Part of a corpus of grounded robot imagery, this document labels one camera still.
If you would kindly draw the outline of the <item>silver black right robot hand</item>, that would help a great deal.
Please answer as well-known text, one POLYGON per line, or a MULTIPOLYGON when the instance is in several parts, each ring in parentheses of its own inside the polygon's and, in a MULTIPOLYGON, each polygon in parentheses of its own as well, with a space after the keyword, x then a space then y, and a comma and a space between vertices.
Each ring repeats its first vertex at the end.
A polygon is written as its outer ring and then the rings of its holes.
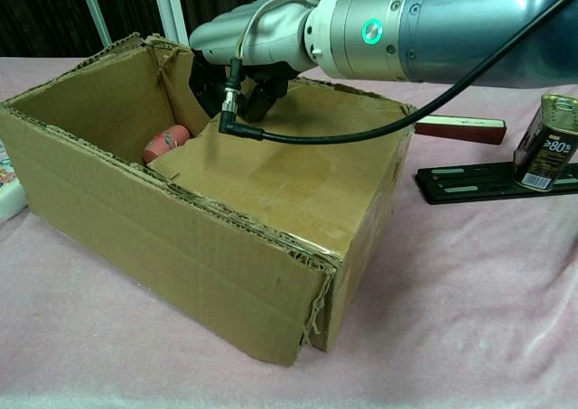
POLYGON ((189 86, 208 116, 221 111, 227 68, 243 42, 241 79, 255 86, 238 96, 238 115, 248 123, 264 119, 283 98, 288 82, 314 67, 305 48, 308 15, 320 0, 256 0, 196 27, 189 44, 194 59, 189 86))

